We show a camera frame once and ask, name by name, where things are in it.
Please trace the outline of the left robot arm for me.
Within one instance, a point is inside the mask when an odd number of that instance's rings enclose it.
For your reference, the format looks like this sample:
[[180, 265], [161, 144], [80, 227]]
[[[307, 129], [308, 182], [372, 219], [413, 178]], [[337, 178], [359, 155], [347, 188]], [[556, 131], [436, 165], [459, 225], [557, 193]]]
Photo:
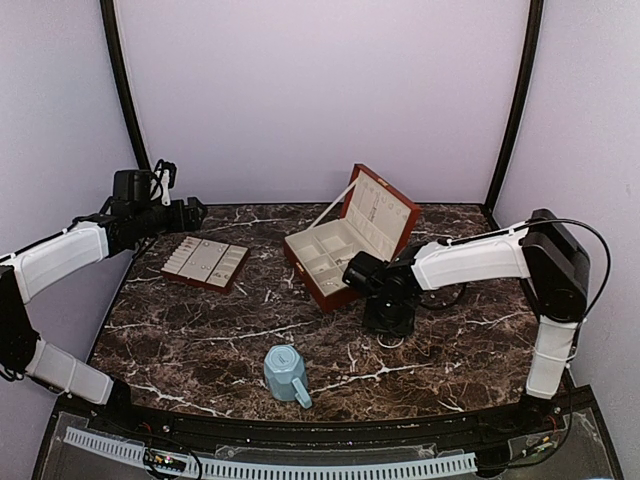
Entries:
[[195, 197], [171, 198], [176, 172], [165, 161], [152, 170], [120, 170], [99, 212], [76, 217], [67, 228], [1, 258], [2, 378], [13, 382], [29, 377], [103, 406], [103, 421], [120, 436], [134, 435], [141, 427], [140, 412], [113, 397], [124, 385], [44, 340], [32, 327], [26, 306], [86, 266], [134, 251], [160, 234], [199, 230], [207, 209]]

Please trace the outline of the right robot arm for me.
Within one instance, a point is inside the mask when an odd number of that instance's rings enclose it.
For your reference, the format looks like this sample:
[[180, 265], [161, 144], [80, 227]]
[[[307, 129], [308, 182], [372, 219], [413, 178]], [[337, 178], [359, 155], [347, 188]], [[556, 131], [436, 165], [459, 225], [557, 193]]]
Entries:
[[396, 337], [412, 333], [415, 310], [427, 291], [501, 278], [529, 281], [539, 327], [525, 384], [528, 397], [511, 410], [510, 424], [530, 434], [547, 420], [546, 400], [556, 395], [580, 328], [599, 299], [589, 293], [589, 255], [568, 229], [579, 224], [537, 209], [500, 230], [407, 247], [391, 261], [359, 252], [342, 280], [365, 297], [365, 325]]

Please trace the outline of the red wooden jewelry box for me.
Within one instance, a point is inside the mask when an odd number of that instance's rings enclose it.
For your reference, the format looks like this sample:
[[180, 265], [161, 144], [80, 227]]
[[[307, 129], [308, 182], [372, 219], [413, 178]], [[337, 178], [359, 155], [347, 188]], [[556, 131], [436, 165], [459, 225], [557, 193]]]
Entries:
[[333, 201], [338, 218], [326, 222], [327, 207], [305, 230], [287, 236], [284, 255], [324, 313], [358, 298], [342, 282], [359, 252], [390, 261], [406, 245], [421, 207], [363, 164], [356, 164], [347, 188]]

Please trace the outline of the red jewelry tray insert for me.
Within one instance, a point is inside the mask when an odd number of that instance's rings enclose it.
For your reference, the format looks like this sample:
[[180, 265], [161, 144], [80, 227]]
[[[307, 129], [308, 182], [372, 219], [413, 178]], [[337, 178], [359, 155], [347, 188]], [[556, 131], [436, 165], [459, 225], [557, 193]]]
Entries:
[[187, 236], [160, 273], [171, 281], [228, 294], [249, 256], [243, 246]]

